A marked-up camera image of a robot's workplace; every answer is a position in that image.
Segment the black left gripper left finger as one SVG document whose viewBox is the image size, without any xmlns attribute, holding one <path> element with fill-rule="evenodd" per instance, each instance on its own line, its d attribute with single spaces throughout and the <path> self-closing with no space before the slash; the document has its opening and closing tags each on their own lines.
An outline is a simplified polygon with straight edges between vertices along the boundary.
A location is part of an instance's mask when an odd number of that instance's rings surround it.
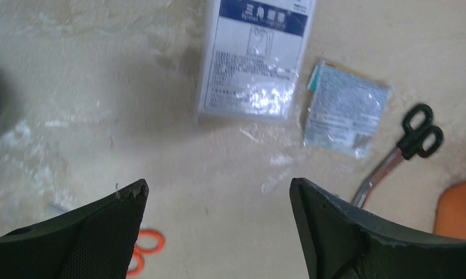
<svg viewBox="0 0 466 279">
<path fill-rule="evenodd" d="M 1 236 L 0 278 L 126 278 L 148 194 L 140 179 Z"/>
</svg>

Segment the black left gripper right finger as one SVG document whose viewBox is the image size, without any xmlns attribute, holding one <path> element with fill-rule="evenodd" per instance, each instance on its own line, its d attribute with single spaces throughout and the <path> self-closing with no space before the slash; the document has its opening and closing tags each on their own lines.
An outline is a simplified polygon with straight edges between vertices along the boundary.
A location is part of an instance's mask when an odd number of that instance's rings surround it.
<svg viewBox="0 0 466 279">
<path fill-rule="evenodd" d="M 386 220 L 306 178 L 289 196 L 310 278 L 466 278 L 466 240 Z"/>
</svg>

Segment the orange handled scissors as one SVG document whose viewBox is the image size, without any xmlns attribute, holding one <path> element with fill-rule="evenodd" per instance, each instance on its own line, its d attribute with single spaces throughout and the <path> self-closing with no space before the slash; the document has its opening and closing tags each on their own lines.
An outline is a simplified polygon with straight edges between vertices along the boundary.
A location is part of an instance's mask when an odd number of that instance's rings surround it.
<svg viewBox="0 0 466 279">
<path fill-rule="evenodd" d="M 156 241 L 156 245 L 152 248 L 145 248 L 140 246 L 138 242 L 134 244 L 132 259 L 135 260 L 137 265 L 127 270 L 127 276 L 140 275 L 145 267 L 145 256 L 150 256 L 161 252 L 166 244 L 164 235 L 160 231 L 153 229 L 140 229 L 137 240 L 141 238 L 153 238 Z"/>
</svg>

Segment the small gauze pad packet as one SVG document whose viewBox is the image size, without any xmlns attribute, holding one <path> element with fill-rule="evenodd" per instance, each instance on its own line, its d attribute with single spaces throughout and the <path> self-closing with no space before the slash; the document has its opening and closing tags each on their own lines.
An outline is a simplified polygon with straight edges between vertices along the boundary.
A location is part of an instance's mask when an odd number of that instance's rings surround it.
<svg viewBox="0 0 466 279">
<path fill-rule="evenodd" d="M 366 157 L 392 87 L 322 60 L 307 88 L 313 96 L 304 145 Z"/>
</svg>

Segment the white triangular bandage pack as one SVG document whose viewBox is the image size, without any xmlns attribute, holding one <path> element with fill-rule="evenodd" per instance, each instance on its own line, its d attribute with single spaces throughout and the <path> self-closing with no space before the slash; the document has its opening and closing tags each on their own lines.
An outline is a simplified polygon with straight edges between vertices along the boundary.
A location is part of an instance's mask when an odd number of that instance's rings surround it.
<svg viewBox="0 0 466 279">
<path fill-rule="evenodd" d="M 209 1 L 196 111 L 284 121 L 316 1 Z"/>
</svg>

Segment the orange medicine kit box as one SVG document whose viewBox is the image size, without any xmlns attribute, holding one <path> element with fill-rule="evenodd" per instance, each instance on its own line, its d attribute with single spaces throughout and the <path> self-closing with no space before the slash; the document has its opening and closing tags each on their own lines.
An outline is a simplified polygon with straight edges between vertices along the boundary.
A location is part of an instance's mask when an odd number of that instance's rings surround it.
<svg viewBox="0 0 466 279">
<path fill-rule="evenodd" d="M 441 194 L 433 233 L 466 239 L 466 181 L 452 185 Z"/>
</svg>

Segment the black handled bandage scissors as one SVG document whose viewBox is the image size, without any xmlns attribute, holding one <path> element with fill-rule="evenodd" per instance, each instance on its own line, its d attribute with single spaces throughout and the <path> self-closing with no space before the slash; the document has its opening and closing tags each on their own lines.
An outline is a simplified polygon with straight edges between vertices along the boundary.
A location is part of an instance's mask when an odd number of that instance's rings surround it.
<svg viewBox="0 0 466 279">
<path fill-rule="evenodd" d="M 373 171 L 361 182 L 351 204 L 363 208 L 371 191 L 402 161 L 417 155 L 428 158 L 443 144 L 443 130 L 433 123 L 432 108 L 418 103 L 403 117 L 403 136 L 396 146 L 382 159 Z"/>
</svg>

